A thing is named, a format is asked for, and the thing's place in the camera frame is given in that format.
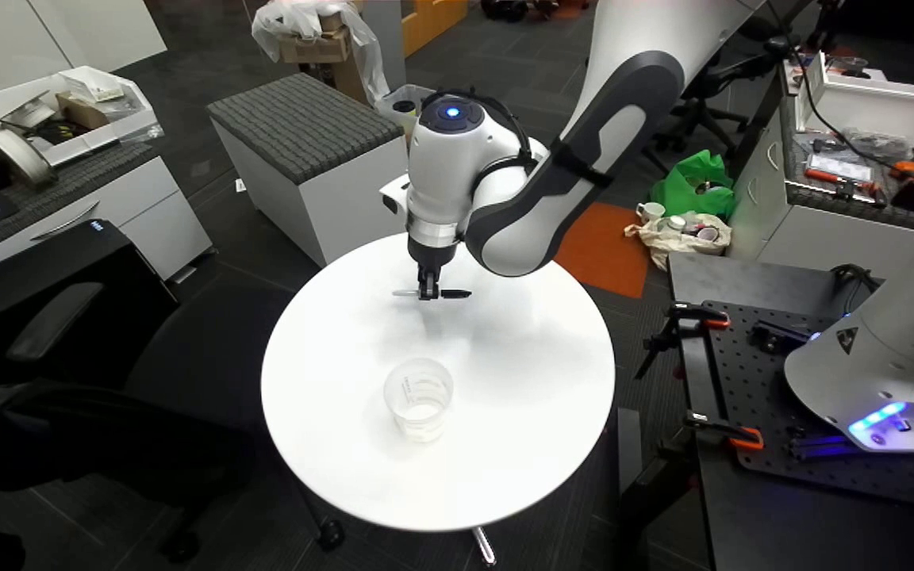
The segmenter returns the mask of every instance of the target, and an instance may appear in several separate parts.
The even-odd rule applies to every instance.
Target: dark floor
[[[164,0],[153,3],[170,53],[125,69],[156,106],[170,150],[164,163],[192,197],[197,215],[216,241],[216,258],[255,276],[280,280],[296,288],[314,276],[314,262],[283,238],[248,197],[231,191],[235,170],[227,160],[207,106],[231,93],[270,81],[285,66],[248,39],[248,11],[237,0]],[[541,139],[553,139],[571,113],[586,57],[588,13],[553,23],[487,23],[472,13],[460,27],[410,61],[410,81],[477,85],[501,98]],[[661,170],[650,163],[630,163],[625,173],[604,201],[634,207],[649,197]],[[650,269],[643,300],[595,291],[620,365],[620,405],[644,409],[644,442],[673,426],[682,409],[682,387],[664,358],[644,383],[631,381],[643,363],[643,339],[661,323],[670,300],[668,276]],[[501,567],[517,571],[604,571],[613,567],[615,547],[615,444],[607,436],[581,472],[553,498],[493,526]],[[28,571],[108,567],[153,571],[176,567],[156,547],[176,524],[176,510],[137,498],[106,478],[44,486],[24,494],[0,494],[0,531],[27,540]],[[294,487],[275,466],[258,462],[246,493],[221,498],[202,524],[204,553],[180,567],[280,567],[280,571],[472,571],[483,567],[471,533],[390,533],[350,521],[350,544],[325,556],[312,547],[309,521]],[[698,498],[680,500],[649,536],[650,567],[704,567]]]

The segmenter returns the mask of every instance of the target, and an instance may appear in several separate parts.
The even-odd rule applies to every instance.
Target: white round table
[[[326,504],[394,531],[472,531],[560,487],[613,409],[611,329],[556,262],[499,280],[460,248],[417,300],[408,238],[321,269],[280,316],[264,358],[264,414],[294,472]],[[454,409],[434,444],[408,442],[385,404],[390,368],[434,358]]]

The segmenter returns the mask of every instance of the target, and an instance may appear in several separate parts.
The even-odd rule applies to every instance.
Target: clear plastic cup
[[[445,436],[445,414],[454,405],[454,381],[445,365],[413,358],[390,371],[385,395],[396,432],[429,444]]]

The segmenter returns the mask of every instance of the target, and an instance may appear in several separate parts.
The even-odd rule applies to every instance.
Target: green object
[[[724,160],[709,150],[677,163],[654,187],[654,201],[668,207],[668,215],[710,213],[732,218],[736,213],[733,177],[728,173]]]

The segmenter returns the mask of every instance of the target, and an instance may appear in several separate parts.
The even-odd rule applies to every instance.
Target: robotic arm
[[[422,109],[410,155],[410,254],[422,299],[437,294],[459,241],[499,276],[526,276],[556,258],[613,166],[643,153],[691,75],[761,0],[604,0],[592,66],[560,144],[543,150],[463,95]]]

